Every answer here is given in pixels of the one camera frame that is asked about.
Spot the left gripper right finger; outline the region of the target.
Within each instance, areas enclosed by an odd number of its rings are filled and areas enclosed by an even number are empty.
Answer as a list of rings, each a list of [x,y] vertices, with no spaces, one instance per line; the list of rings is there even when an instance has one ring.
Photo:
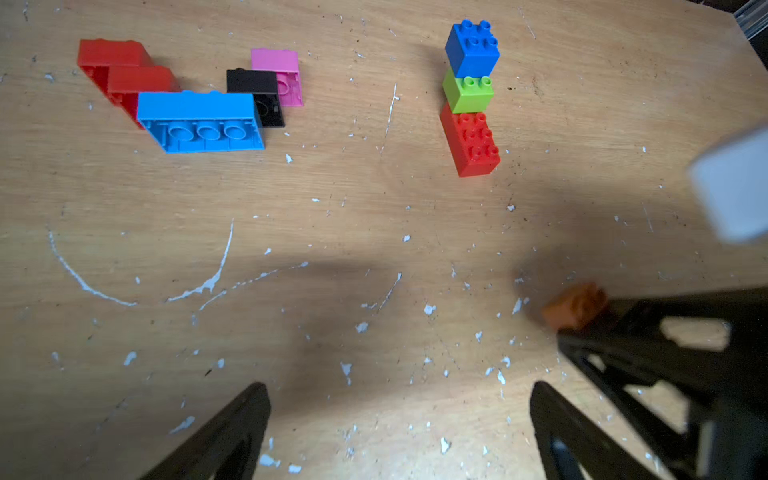
[[[550,384],[534,384],[529,408],[548,479],[656,477]]]

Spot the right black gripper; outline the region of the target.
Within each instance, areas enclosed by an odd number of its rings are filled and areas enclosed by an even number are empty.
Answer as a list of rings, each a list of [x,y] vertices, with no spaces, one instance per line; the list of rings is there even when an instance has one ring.
[[[727,335],[717,349],[665,333],[667,319],[696,330],[710,320]],[[767,289],[616,299],[580,331],[557,334],[558,347],[620,410],[668,468],[706,479],[767,477]],[[627,391],[665,382],[699,412],[684,432]]]

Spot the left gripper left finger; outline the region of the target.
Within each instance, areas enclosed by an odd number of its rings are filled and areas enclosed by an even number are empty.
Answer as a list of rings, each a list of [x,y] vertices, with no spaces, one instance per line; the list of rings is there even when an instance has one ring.
[[[270,413],[266,385],[252,383],[143,477],[251,479]]]

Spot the orange square lego brick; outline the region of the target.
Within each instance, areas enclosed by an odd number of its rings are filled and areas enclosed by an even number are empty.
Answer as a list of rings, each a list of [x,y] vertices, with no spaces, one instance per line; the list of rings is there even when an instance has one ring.
[[[545,323],[554,331],[580,330],[594,320],[608,304],[604,289],[594,282],[574,285],[542,308]]]

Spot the long red lego brick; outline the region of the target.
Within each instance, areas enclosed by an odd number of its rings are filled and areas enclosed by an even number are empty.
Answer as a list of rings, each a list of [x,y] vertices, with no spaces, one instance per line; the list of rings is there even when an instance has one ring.
[[[460,178],[490,174],[501,162],[486,115],[454,114],[445,103],[440,120]]]

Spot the lime green square lego brick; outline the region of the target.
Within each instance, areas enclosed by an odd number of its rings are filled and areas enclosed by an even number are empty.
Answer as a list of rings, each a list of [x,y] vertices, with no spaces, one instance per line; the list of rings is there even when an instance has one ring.
[[[493,83],[489,76],[455,77],[448,70],[442,86],[453,114],[484,112],[494,97]]]

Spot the light blue long lego brick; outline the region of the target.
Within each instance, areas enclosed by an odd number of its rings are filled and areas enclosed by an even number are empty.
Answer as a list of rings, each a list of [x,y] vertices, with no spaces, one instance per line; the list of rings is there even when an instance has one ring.
[[[264,149],[247,93],[142,92],[137,120],[167,154]]]

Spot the dark blue square lego brick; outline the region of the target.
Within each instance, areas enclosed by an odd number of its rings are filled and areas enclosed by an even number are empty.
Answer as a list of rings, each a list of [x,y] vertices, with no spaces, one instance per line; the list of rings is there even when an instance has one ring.
[[[457,78],[490,76],[499,58],[499,43],[487,20],[454,24],[445,51]]]

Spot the black square lego brick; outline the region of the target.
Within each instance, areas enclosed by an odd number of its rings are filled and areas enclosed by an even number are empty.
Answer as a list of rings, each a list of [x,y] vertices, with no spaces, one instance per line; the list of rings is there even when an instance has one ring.
[[[248,93],[253,96],[255,111],[263,127],[285,127],[275,72],[237,68],[228,70],[226,77],[228,93]]]

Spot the small red lego brick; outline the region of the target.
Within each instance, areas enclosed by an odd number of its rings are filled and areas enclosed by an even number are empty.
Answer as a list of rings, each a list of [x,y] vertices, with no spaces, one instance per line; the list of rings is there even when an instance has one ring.
[[[181,88],[171,70],[164,66],[109,68],[107,94],[110,101],[131,118],[139,129],[144,129],[137,119],[141,92],[180,92]]]
[[[111,67],[150,67],[154,62],[137,41],[81,39],[77,65],[101,93],[107,95]]]

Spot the pink square lego brick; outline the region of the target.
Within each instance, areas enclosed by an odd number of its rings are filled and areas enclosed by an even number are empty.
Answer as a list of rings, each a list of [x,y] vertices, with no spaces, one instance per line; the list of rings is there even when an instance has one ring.
[[[304,105],[297,52],[268,48],[252,49],[251,69],[271,71],[276,74],[278,95],[283,107],[302,107]]]

